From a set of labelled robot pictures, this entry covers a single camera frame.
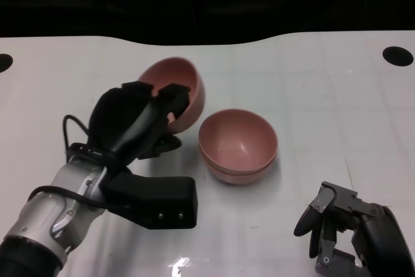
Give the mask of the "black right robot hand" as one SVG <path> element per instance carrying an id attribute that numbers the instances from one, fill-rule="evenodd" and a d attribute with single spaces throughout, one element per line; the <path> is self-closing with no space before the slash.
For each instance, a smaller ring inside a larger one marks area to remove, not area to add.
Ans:
<path id="1" fill-rule="evenodd" d="M 322 182 L 294 235 L 311 234 L 309 256 L 322 276 L 413 276 L 414 261 L 392 211 Z"/>

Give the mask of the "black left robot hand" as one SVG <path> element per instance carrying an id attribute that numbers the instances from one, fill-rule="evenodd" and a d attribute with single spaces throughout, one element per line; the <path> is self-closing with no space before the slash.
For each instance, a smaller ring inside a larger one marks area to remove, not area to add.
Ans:
<path id="1" fill-rule="evenodd" d="M 124 83 L 104 93 L 89 119 L 90 144 L 108 167 L 126 167 L 135 159 L 156 158 L 181 147 L 169 130 L 168 116 L 179 118 L 190 104 L 189 88 L 169 84 L 152 94 L 153 85 Z"/>

